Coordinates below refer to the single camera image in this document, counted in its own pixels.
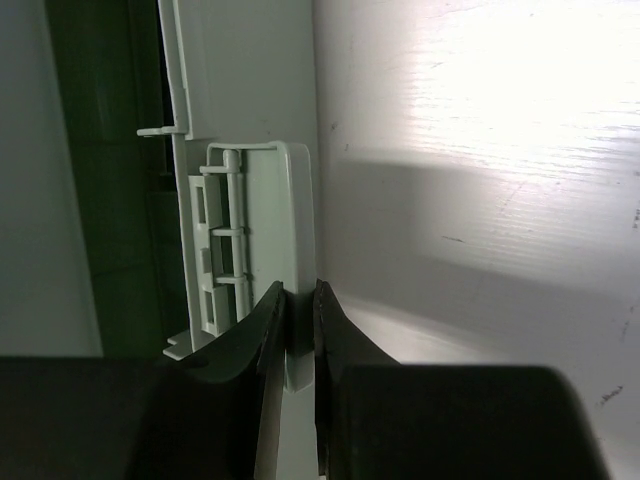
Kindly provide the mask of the green plastic toolbox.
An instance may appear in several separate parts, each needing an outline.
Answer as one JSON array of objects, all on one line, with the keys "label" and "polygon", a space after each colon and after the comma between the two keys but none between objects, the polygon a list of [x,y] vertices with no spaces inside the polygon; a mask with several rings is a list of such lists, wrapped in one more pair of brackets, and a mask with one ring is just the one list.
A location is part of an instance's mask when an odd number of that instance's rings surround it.
[{"label": "green plastic toolbox", "polygon": [[179,360],[315,280],[308,1],[1,5],[1,352]]}]

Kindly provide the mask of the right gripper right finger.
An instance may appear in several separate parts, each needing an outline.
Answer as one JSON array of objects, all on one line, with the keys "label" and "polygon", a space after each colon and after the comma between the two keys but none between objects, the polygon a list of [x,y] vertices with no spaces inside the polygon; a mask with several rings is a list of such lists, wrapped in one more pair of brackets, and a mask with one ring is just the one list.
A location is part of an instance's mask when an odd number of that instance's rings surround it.
[{"label": "right gripper right finger", "polygon": [[328,479],[605,479],[584,409],[558,371],[402,364],[313,298],[315,425]]}]

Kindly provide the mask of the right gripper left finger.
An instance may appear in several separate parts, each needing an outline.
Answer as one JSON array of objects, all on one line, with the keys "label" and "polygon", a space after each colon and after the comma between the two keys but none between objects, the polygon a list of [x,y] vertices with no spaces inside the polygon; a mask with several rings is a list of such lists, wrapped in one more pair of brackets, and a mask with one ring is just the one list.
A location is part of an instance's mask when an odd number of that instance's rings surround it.
[{"label": "right gripper left finger", "polygon": [[1,361],[5,479],[272,479],[286,294],[180,361]]}]

